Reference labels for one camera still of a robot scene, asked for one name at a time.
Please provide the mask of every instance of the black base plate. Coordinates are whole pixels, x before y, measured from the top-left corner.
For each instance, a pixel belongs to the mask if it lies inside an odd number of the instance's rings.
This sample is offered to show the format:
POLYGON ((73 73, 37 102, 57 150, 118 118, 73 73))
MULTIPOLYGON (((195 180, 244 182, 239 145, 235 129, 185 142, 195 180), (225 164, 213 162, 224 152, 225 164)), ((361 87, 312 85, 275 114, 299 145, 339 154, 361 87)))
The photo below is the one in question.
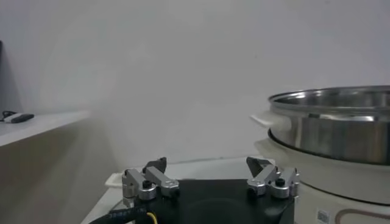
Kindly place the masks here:
MULTIPOLYGON (((293 224, 294 198, 284 200, 266 194, 252 198, 246 180, 179 180, 177 200, 158 196, 146 205, 159 224, 293 224)), ((152 224, 149 217, 136 224, 152 224)))

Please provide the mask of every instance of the white shelf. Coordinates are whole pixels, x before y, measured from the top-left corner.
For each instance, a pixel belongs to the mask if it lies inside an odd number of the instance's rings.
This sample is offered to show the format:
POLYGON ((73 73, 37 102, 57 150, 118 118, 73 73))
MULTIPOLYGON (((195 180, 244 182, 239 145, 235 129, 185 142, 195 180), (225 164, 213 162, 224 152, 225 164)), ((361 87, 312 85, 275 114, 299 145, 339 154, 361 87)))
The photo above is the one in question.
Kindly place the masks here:
POLYGON ((81 121, 89 116, 87 111, 78 111, 36 115, 33 119, 19 124, 0 123, 0 146, 81 121))

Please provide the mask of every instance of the pot rim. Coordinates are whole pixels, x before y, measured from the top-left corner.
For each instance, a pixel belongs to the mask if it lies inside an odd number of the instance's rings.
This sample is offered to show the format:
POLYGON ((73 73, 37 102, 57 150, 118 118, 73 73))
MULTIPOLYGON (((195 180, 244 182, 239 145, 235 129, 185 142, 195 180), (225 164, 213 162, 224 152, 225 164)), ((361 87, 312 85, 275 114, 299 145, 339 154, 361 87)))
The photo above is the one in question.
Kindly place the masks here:
POLYGON ((389 92, 390 95, 390 85, 378 85, 378 86, 346 86, 346 87, 332 87, 332 88, 318 88, 318 89, 307 89, 307 90, 298 90, 290 91, 280 94, 272 95, 268 98, 268 101, 273 107, 283 109, 283 110, 293 110, 293 111, 302 111, 302 112, 312 112, 312 113, 330 113, 330 114, 360 114, 360 115, 390 115, 390 106, 374 106, 374 107, 340 107, 340 106, 322 106, 322 105, 304 105, 304 104, 294 104, 294 103, 285 103, 278 102, 280 99, 285 99, 287 97, 296 97, 297 96, 309 96, 309 95, 318 95, 318 94, 331 94, 331 93, 358 93, 358 92, 389 92))

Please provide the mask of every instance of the black cable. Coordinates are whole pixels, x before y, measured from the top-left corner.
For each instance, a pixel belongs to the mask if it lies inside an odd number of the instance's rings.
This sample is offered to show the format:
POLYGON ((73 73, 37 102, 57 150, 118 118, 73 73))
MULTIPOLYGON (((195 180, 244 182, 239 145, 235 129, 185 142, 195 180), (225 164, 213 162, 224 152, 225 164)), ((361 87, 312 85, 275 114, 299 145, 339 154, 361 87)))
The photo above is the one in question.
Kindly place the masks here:
POLYGON ((125 224, 146 215, 145 207, 112 210, 107 215, 90 222, 90 224, 125 224))

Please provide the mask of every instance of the pot handle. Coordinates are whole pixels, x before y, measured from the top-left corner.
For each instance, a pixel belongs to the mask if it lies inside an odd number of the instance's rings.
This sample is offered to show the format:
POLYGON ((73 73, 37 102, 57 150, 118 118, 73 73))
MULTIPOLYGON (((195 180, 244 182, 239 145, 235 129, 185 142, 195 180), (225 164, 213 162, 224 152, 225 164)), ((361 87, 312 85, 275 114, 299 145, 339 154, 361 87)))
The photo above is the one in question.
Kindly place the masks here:
POLYGON ((275 114, 271 111, 264 111, 250 117, 254 122, 263 128, 271 128, 275 131, 290 131, 291 120, 289 117, 275 114))

